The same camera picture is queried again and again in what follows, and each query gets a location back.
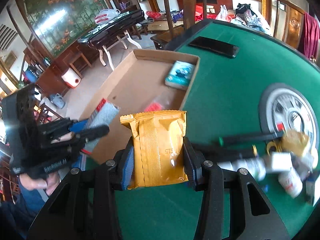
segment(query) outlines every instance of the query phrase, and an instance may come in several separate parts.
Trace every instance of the air vent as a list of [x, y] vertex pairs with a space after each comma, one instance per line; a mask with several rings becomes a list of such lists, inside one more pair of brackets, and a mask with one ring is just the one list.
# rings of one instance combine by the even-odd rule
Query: air vent
[[4, 24], [0, 25], [0, 50], [6, 50], [14, 38], [17, 36], [17, 32], [10, 29]]

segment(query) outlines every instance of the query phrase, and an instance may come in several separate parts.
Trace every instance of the floral mural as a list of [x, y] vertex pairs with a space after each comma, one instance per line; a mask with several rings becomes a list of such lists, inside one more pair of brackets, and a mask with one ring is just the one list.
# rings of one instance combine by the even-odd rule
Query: floral mural
[[37, 36], [54, 56], [96, 26], [104, 0], [16, 0]]

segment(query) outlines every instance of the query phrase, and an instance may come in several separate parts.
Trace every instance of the green table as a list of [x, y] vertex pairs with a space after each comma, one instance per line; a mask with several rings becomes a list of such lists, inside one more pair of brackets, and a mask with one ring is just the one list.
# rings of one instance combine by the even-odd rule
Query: green table
[[[260, 96], [274, 82], [286, 83], [301, 92], [320, 118], [320, 73], [311, 63], [272, 37], [213, 22], [202, 21], [167, 45], [167, 49], [200, 57], [199, 70], [184, 106], [190, 141], [210, 143], [218, 136], [259, 131]], [[197, 36], [239, 46], [239, 53], [229, 59], [188, 46]], [[261, 154], [265, 144], [257, 148]], [[292, 199], [276, 175], [267, 175], [260, 184], [268, 185], [268, 198], [289, 235], [295, 236], [313, 211], [305, 202], [305, 189]], [[202, 192], [194, 192], [184, 183], [116, 192], [124, 239], [193, 239], [201, 200]], [[223, 236], [227, 237], [227, 193], [223, 227]]]

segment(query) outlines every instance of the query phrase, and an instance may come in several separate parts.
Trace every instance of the screw head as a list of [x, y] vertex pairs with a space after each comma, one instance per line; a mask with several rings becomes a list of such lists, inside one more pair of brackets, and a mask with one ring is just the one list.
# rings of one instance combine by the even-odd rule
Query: screw head
[[213, 162], [212, 161], [204, 161], [203, 164], [204, 164], [204, 166], [211, 167], [213, 165]]
[[109, 167], [112, 167], [116, 164], [116, 162], [114, 160], [108, 160], [106, 161], [106, 165], [109, 166]]
[[75, 174], [78, 174], [79, 171], [80, 171], [79, 168], [72, 168], [70, 172], [71, 174], [75, 175]]
[[247, 175], [247, 174], [248, 174], [248, 170], [245, 169], [245, 168], [241, 168], [241, 169], [239, 170], [239, 172], [240, 172], [242, 175]]

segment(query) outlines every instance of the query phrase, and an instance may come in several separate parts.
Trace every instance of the white bottle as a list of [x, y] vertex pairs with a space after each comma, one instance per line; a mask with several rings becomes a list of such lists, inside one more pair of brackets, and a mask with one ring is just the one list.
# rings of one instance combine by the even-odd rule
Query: white bottle
[[255, 180], [261, 181], [266, 176], [266, 168], [261, 158], [242, 159], [234, 162], [217, 163], [222, 169], [237, 171], [240, 168], [247, 169]]
[[292, 198], [297, 197], [302, 191], [301, 179], [294, 168], [280, 173], [278, 181]]

